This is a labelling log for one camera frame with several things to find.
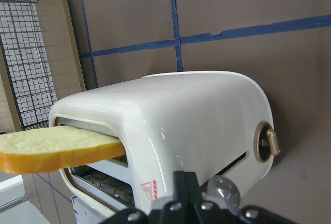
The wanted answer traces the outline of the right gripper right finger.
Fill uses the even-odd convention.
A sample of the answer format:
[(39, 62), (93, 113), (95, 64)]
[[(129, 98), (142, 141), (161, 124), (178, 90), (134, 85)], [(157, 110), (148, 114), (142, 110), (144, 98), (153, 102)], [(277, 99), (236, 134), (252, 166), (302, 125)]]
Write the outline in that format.
[(188, 204), (185, 223), (292, 223), (264, 208), (249, 205), (233, 214), (216, 202), (204, 200), (194, 172), (185, 173)]

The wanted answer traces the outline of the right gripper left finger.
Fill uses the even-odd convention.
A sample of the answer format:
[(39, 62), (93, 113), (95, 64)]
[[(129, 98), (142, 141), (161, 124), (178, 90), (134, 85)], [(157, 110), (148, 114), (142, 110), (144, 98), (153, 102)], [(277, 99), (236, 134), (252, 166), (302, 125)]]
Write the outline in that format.
[(137, 208), (127, 208), (117, 212), (103, 223), (185, 223), (188, 192), (185, 173), (173, 173), (173, 200), (166, 202), (160, 210), (152, 210), (149, 215)]

